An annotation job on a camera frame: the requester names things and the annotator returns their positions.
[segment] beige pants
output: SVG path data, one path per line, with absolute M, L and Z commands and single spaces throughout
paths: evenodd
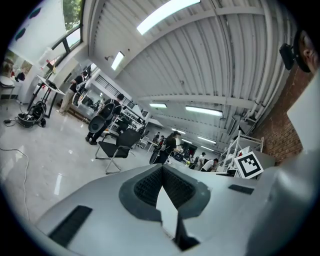
M 59 110 L 59 112 L 61 114 L 65 114 L 65 113 L 68 112 L 68 110 L 69 110 L 69 108 L 70 108 L 70 106 L 72 104 L 72 99 L 73 99 L 74 95 L 75 95 L 75 92 L 73 90 L 68 89 L 66 91 L 66 94 L 63 97 L 62 104 L 61 104 L 61 107 L 60 107 L 60 110 Z

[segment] tree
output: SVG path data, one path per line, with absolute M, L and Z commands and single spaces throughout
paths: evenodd
M 65 29 L 68 32 L 80 24 L 82 0 L 63 0 L 63 16 Z

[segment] shoe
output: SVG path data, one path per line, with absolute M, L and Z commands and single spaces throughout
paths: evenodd
M 59 109 L 56 110 L 56 112 L 58 112 L 61 116 L 64 116 L 65 114 L 62 114 Z

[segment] black and white pattern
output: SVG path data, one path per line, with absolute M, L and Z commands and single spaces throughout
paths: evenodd
M 253 152 L 235 158 L 234 162 L 241 178 L 244 179 L 251 179 L 264 171 Z

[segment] floor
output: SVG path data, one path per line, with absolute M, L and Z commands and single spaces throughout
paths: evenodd
M 19 149 L 29 158 L 25 182 L 26 205 L 29 220 L 36 221 L 54 204 L 86 183 L 105 177 L 108 160 L 95 159 L 98 145 L 85 141 L 88 125 L 71 115 L 61 116 L 55 109 L 46 118 L 46 127 L 24 128 L 19 124 L 6 127 L 5 119 L 20 113 L 19 104 L 11 101 L 8 110 L 4 101 L 0 105 L 0 148 Z M 149 164 L 151 152 L 136 148 L 126 159 L 115 162 L 121 171 Z M 0 182 L 7 192 L 14 211 L 27 217 L 24 205 L 25 168 L 27 159 L 17 151 L 0 151 Z M 118 169 L 111 164 L 109 171 Z

